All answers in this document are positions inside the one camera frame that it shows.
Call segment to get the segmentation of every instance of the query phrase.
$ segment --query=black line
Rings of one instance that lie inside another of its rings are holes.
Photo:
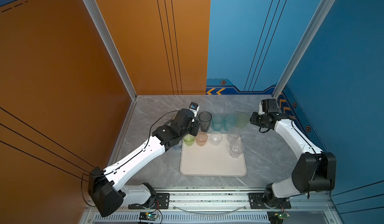
[[[11,8],[8,8],[8,9],[6,9],[6,10],[3,10],[2,12],[7,11],[7,10],[10,10],[10,9],[12,9],[12,7],[11,7]]]
[[[337,195],[340,195],[340,194],[343,194],[343,193],[347,193],[347,192],[350,192],[350,191],[354,191],[354,190],[357,190],[357,189],[360,189],[360,188],[364,188],[364,187],[371,186],[371,185],[378,184],[378,183],[382,183],[382,182],[384,182],[384,180],[382,180],[382,181],[378,181],[378,182],[376,182],[376,183],[372,183],[372,184],[369,184],[369,185],[366,185],[366,186],[361,186],[361,187],[359,187],[359,188],[355,188],[355,189],[352,189],[352,190],[349,190],[349,191],[344,191],[344,192],[342,192],[342,193],[337,193],[337,194],[334,194],[334,195],[332,195],[332,196],[337,196]]]
[[[11,1],[11,2],[5,3],[4,5],[8,5],[8,4],[10,4],[10,3],[12,3],[12,2],[15,2],[15,1],[18,1],[18,0],[13,0],[13,1]]]
[[[259,92],[259,93],[262,93],[262,92],[266,92],[267,90],[271,89],[272,87],[276,87],[275,85],[273,86],[270,86],[268,87],[267,89],[265,89],[264,91],[240,91],[236,86],[207,86],[207,87],[216,87],[216,88],[223,88],[223,87],[234,87],[238,92]]]
[[[61,157],[60,155],[54,153],[53,151],[50,151],[50,150],[46,149],[45,147],[43,147],[43,146],[37,144],[36,142],[34,142],[33,140],[26,138],[25,136],[23,136],[23,135],[21,135],[20,133],[18,133],[18,132],[16,132],[16,131],[12,130],[11,128],[9,128],[9,127],[3,125],[2,123],[0,123],[0,126],[3,126],[3,127],[5,127],[5,128],[7,128],[8,130],[12,131],[13,133],[16,133],[17,135],[23,137],[24,139],[29,140],[29,141],[32,142],[33,144],[40,146],[40,147],[43,148],[44,150],[49,151],[50,153],[54,154],[55,156],[58,156],[58,157],[60,157],[61,159],[63,159],[63,160],[65,160],[65,161],[69,162],[70,164],[72,164],[72,165],[74,165],[74,166],[77,166],[78,168],[82,169],[82,168],[79,167],[78,165],[76,165],[76,164],[70,162],[69,160],[67,160],[67,159],[65,159],[65,158],[63,158],[63,157]]]
[[[279,25],[279,22],[280,22],[280,18],[281,18],[281,15],[283,14],[283,11],[284,11],[284,7],[285,7],[285,4],[286,4],[286,3],[287,3],[287,0],[285,0],[285,3],[284,3],[284,5],[283,5],[283,9],[281,10],[281,13],[280,13],[280,16],[279,16],[279,20],[277,21],[277,24],[276,24],[275,30],[273,31],[273,35],[272,35],[271,41],[269,42],[269,45],[268,45],[268,49],[266,49],[266,52],[265,52],[265,56],[264,56],[264,59],[263,59],[262,65],[260,66],[260,70],[259,70],[259,73],[257,74],[257,77],[256,77],[256,81],[257,81],[257,79],[259,78],[259,75],[260,75],[260,71],[262,70],[262,67],[263,67],[263,64],[264,64],[264,61],[265,61],[265,58],[266,58],[266,54],[268,54],[268,50],[269,50],[269,47],[271,46],[271,43],[272,43],[273,37],[275,36],[275,32],[276,32],[276,29],[277,29],[277,25]]]
[[[172,92],[173,92],[173,94],[175,94],[175,92],[173,91],[172,75],[170,74],[170,66],[169,66],[169,59],[168,59],[168,52],[167,52],[166,38],[165,38],[165,36],[164,36],[163,22],[161,21],[161,14],[160,14],[159,0],[157,0],[157,7],[159,8],[159,16],[160,16],[161,30],[163,31],[164,46],[166,47],[166,54],[167,54],[167,61],[168,61],[168,69],[169,69],[170,83],[171,83],[171,85],[172,85]]]
[[[256,48],[256,51],[255,51],[255,55],[253,56],[253,60],[252,60],[251,68],[249,68],[249,73],[248,73],[247,81],[245,82],[244,91],[245,91],[245,88],[247,87],[248,78],[249,78],[249,75],[251,74],[251,70],[252,70],[253,62],[255,61],[255,57],[256,57],[256,53],[257,53],[257,49],[259,48],[260,41],[261,41],[261,39],[262,39],[262,35],[263,35],[263,32],[264,32],[264,28],[265,28],[266,20],[268,19],[268,15],[269,15],[269,11],[271,10],[272,3],[273,3],[273,0],[271,1],[271,5],[269,6],[268,14],[266,14],[266,18],[265,18],[265,22],[264,22],[263,30],[262,30],[262,33],[260,34],[259,43],[257,44],[257,48]]]
[[[259,61],[260,61],[260,58],[261,58],[261,56],[262,56],[262,53],[263,53],[263,50],[264,50],[264,47],[265,47],[265,44],[266,44],[266,40],[268,39],[269,31],[271,30],[271,27],[272,27],[272,24],[273,24],[273,20],[275,19],[275,15],[276,15],[277,9],[279,8],[279,4],[280,4],[280,0],[279,0],[279,2],[277,3],[275,13],[273,14],[273,18],[272,18],[272,21],[271,21],[271,25],[269,26],[268,33],[266,34],[266,38],[265,38],[265,41],[264,41],[264,45],[263,45],[262,51],[260,52],[259,60],[257,61],[256,68],[255,68],[255,71],[254,71],[254,73],[253,73],[253,76],[252,76],[252,79],[251,79],[251,83],[249,84],[248,91],[249,91],[249,89],[251,88],[253,78],[255,77],[255,73],[256,73],[256,70],[257,70],[257,66],[259,65]]]
[[[48,164],[48,165],[51,165],[51,166],[53,166],[53,167],[56,167],[56,168],[59,169],[59,170],[62,170],[62,171],[64,171],[64,172],[68,173],[68,174],[71,174],[71,175],[73,175],[73,176],[75,176],[75,177],[81,179],[81,177],[78,177],[78,176],[76,176],[75,174],[72,174],[72,173],[70,173],[70,172],[67,172],[66,170],[61,169],[60,167],[57,167],[57,166],[55,166],[55,165],[52,165],[52,164],[50,164],[50,163],[48,163],[48,162],[46,162],[46,161],[44,161],[44,160],[42,160],[42,159],[40,159],[40,158],[34,156],[34,155],[31,155],[31,154],[29,154],[29,153],[26,153],[25,151],[22,151],[22,150],[20,150],[20,149],[14,147],[14,146],[12,146],[12,145],[9,145],[8,143],[5,143],[4,141],[1,141],[1,140],[0,140],[0,142],[3,143],[3,144],[6,144],[6,145],[9,146],[9,147],[12,147],[13,149],[16,149],[16,150],[18,150],[18,151],[21,151],[21,152],[24,153],[24,154],[27,154],[27,155],[29,155],[29,156],[31,156],[31,157],[33,157],[33,158],[36,158],[36,159],[38,159],[38,160],[40,160],[40,161],[42,161],[42,162],[44,162],[44,163],[46,163],[46,164]]]
[[[20,120],[19,118],[17,118],[16,116],[12,115],[10,112],[6,111],[5,109],[1,108],[1,110],[5,111],[6,113],[8,113],[9,115],[11,115],[12,117],[16,118],[18,121],[22,122],[23,124],[27,125],[29,128],[31,128],[32,130],[36,131],[37,133],[39,133],[40,135],[44,136],[45,138],[47,138],[48,140],[52,141],[53,143],[55,143],[56,145],[60,146],[61,148],[63,148],[64,150],[68,151],[69,153],[73,154],[74,156],[76,156],[77,158],[79,158],[80,160],[84,161],[85,163],[89,164],[90,166],[92,167],[95,167],[93,166],[92,164],[90,164],[89,162],[87,162],[86,160],[82,159],[81,157],[79,157],[78,155],[74,154],[73,152],[71,152],[70,150],[66,149],[64,146],[60,145],[59,143],[57,143],[56,141],[52,140],[51,138],[49,138],[48,136],[44,135],[43,133],[41,133],[40,131],[36,130],[35,128],[33,128],[32,126],[28,125],[27,123],[25,123],[24,121]]]
[[[164,0],[164,5],[165,5],[165,7],[166,7],[167,24],[168,24],[168,34],[169,34],[169,42],[170,42],[170,51],[171,51],[171,53],[172,53],[173,71],[175,72],[176,90],[177,90],[177,94],[179,94],[179,87],[178,87],[178,85],[177,85],[177,78],[176,78],[175,59],[173,58],[172,40],[170,39],[170,30],[169,30],[169,21],[168,21],[168,11],[167,11],[166,0]]]
[[[361,201],[361,200],[364,200],[364,199],[375,198],[375,197],[382,196],[382,195],[384,195],[384,193],[380,194],[380,195],[376,195],[376,196],[370,196],[370,197],[367,197],[367,198],[360,198],[360,199],[353,200],[353,201],[346,201],[346,202],[343,202],[343,203],[335,204],[335,206],[341,205],[341,204],[350,203],[350,202],[354,202],[354,201]]]
[[[384,206],[373,207],[373,208],[368,208],[368,209],[363,209],[363,210],[358,210],[358,211],[368,211],[368,210],[374,210],[374,209],[380,209],[380,208],[384,208]],[[348,211],[348,212],[343,212],[343,213],[339,213],[339,214],[346,214],[346,213],[358,212],[358,211]]]
[[[180,76],[181,94],[183,94],[183,85],[181,84],[181,72],[180,72],[180,61],[179,61],[179,49],[177,48],[175,14],[174,14],[174,12],[173,12],[173,3],[172,3],[172,0],[170,0],[170,4],[171,4],[171,6],[172,6],[173,27],[175,28],[175,40],[176,40],[176,52],[177,52],[177,65],[179,66],[179,76]]]

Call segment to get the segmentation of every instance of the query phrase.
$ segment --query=blue plastic cup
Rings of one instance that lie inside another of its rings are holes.
[[[222,116],[220,114],[216,114],[212,117],[211,126],[212,126],[213,131],[219,131],[220,132],[223,125],[224,125],[224,116]]]
[[[228,131],[229,128],[236,126],[237,123],[237,115],[236,114],[228,114],[224,118],[224,130]]]

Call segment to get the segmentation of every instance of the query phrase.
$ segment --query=clear plastic cup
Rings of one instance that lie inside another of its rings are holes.
[[[211,125],[212,114],[208,111],[203,111],[199,114],[199,123],[200,129],[203,132],[207,132],[209,130],[209,126]]]
[[[221,128],[223,128],[224,125],[224,116],[220,114],[216,114],[212,117],[212,130],[213,131],[220,131]]]
[[[228,129],[227,133],[227,140],[229,143],[232,143],[233,141],[237,141],[240,136],[240,129],[237,127],[231,127]]]
[[[236,126],[237,115],[236,114],[228,114],[224,118],[224,130],[228,131],[232,126]]]
[[[214,132],[211,133],[211,144],[213,146],[220,145],[221,140],[223,140],[223,135],[221,135],[220,132],[214,131]]]
[[[229,155],[238,158],[244,152],[244,144],[241,141],[233,141],[229,145]]]
[[[196,143],[197,143],[199,146],[204,146],[205,143],[207,142],[207,139],[208,139],[208,135],[207,135],[205,132],[200,131],[200,132],[196,135]]]
[[[183,137],[184,144],[187,146],[193,145],[193,142],[195,142],[195,137],[191,134],[187,134]]]
[[[249,123],[249,119],[251,118],[250,115],[247,113],[241,112],[237,115],[237,127],[242,129],[245,128],[246,125]]]

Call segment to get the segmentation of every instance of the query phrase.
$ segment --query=aluminum frame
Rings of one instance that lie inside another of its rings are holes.
[[[289,60],[284,72],[282,73],[279,82],[277,83],[272,96],[277,99],[280,96],[280,93],[287,84],[289,78],[291,77],[293,71],[299,64],[301,58],[303,57],[305,51],[310,45],[314,35],[317,30],[323,23],[325,17],[327,16],[329,10],[331,9],[335,0],[321,0],[319,6],[317,7],[310,23],[307,26],[299,44],[297,45],[295,52],[293,53],[291,59]]]
[[[264,188],[160,188],[155,190],[158,193],[170,193],[169,209],[161,210],[163,215],[184,213],[185,211],[220,215],[223,212],[231,212],[236,209],[238,209],[236,211],[238,214],[261,213],[273,210],[250,208],[248,193],[263,193]],[[306,195],[295,196],[290,198],[290,202],[292,208],[289,212],[323,211],[329,224],[343,224],[329,196],[329,192],[311,193],[310,199],[307,199]],[[128,206],[121,206],[115,214],[137,212],[137,210],[129,210]],[[87,207],[80,224],[93,223],[98,214],[95,207]]]
[[[96,29],[99,31],[100,37],[104,42],[105,47],[108,50],[109,55],[115,65],[124,86],[131,97],[132,101],[136,100],[137,94],[133,88],[131,79],[128,76],[127,70],[121,60],[118,49],[116,48],[115,43],[113,42],[112,36],[108,30],[108,27],[104,21],[103,15],[99,9],[99,6],[96,3],[96,0],[83,0],[89,15],[91,16],[93,23],[96,26]]]

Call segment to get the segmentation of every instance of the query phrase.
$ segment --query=yellow chevron arrow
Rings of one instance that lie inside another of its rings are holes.
[[[220,92],[221,92],[222,90],[224,90],[224,89],[225,89],[225,88],[221,88],[221,89],[220,89],[219,91],[217,91],[216,93],[217,93],[218,95],[221,95]]]
[[[212,89],[210,89],[209,91],[207,91],[207,94],[208,94],[208,95],[212,95],[212,94],[211,94],[211,91],[213,91],[214,89],[216,89],[216,88],[212,88]]]
[[[286,102],[286,100],[280,99],[280,109],[281,109],[281,102]]]

